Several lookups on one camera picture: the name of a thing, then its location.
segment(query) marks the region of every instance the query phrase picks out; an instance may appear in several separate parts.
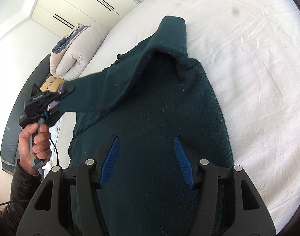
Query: sweater cuff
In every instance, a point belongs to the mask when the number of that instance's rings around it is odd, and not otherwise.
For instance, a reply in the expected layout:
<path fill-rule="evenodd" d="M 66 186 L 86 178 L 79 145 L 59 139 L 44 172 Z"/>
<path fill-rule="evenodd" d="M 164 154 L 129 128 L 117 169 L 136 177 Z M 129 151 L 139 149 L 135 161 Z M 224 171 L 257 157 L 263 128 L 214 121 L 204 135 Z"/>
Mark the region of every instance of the sweater cuff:
<path fill-rule="evenodd" d="M 38 175 L 34 176 L 27 173 L 21 166 L 20 166 L 20 159 L 17 160 L 16 166 L 14 168 L 14 177 L 17 181 L 27 188 L 30 186 L 34 186 L 36 184 L 40 184 L 42 181 L 42 175 L 38 173 Z"/>

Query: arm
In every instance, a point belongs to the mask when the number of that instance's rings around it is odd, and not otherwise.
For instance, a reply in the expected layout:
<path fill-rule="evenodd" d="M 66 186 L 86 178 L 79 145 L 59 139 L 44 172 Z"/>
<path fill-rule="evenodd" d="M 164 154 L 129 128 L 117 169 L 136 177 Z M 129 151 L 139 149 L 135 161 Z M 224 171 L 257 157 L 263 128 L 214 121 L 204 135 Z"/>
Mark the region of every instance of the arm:
<path fill-rule="evenodd" d="M 37 170 L 31 168 L 31 157 L 29 150 L 29 137 L 36 132 L 38 124 L 27 125 L 19 135 L 18 150 L 20 160 L 17 160 L 14 170 L 14 176 L 11 182 L 10 200 L 27 200 L 31 199 L 36 189 L 41 183 L 41 175 Z M 40 134 L 34 138 L 36 145 L 33 147 L 34 153 L 40 159 L 51 157 L 50 137 L 48 126 L 43 124 L 40 126 Z M 28 206 L 28 202 L 12 202 L 9 203 L 2 211 L 0 217 L 16 233 L 20 219 Z"/>

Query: knit fabric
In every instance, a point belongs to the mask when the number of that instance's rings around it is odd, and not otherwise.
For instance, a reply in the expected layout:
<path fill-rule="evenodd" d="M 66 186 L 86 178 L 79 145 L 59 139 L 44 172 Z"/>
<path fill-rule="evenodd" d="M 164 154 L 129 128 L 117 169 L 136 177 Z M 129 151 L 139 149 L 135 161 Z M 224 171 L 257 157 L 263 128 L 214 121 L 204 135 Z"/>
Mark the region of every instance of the knit fabric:
<path fill-rule="evenodd" d="M 110 182 L 98 190 L 110 235 L 184 235 L 197 191 L 184 181 L 174 137 L 182 135 L 201 158 L 233 165 L 217 98 L 199 61 L 188 58 L 184 20 L 164 17 L 111 67 L 69 85 L 75 90 L 60 109 L 77 112 L 70 166 L 93 158 L 111 135 L 121 141 Z"/>

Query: round metal joint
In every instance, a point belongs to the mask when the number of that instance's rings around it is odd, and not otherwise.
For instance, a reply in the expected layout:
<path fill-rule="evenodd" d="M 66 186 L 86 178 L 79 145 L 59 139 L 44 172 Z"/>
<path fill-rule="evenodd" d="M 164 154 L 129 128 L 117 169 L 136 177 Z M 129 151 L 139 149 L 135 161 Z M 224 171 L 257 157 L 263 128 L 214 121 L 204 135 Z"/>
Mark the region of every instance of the round metal joint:
<path fill-rule="evenodd" d="M 209 161 L 206 160 L 206 159 L 201 159 L 201 160 L 200 160 L 200 164 L 201 164 L 201 165 L 208 165 L 208 164 L 209 164 Z"/>
<path fill-rule="evenodd" d="M 236 171 L 242 171 L 242 167 L 240 166 L 240 165 L 235 165 L 234 166 L 234 169 L 236 170 Z"/>
<path fill-rule="evenodd" d="M 52 168 L 53 172 L 57 172 L 59 170 L 60 170 L 60 166 L 57 166 L 57 165 Z"/>
<path fill-rule="evenodd" d="M 92 165 L 94 163 L 93 159 L 87 159 L 86 160 L 86 165 Z"/>

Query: sweater sleeve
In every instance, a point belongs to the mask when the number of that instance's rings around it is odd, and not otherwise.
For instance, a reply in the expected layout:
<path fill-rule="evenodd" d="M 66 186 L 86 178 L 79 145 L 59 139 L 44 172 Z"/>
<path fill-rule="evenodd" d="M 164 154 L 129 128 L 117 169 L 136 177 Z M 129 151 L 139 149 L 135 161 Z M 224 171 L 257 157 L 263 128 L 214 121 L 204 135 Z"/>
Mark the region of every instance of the sweater sleeve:
<path fill-rule="evenodd" d="M 29 200 L 32 198 L 42 180 L 39 173 L 33 176 L 25 172 L 19 160 L 15 165 L 14 176 L 10 188 L 10 200 Z M 2 211 L 0 217 L 16 233 L 21 217 L 28 206 L 28 202 L 12 202 L 9 203 Z"/>

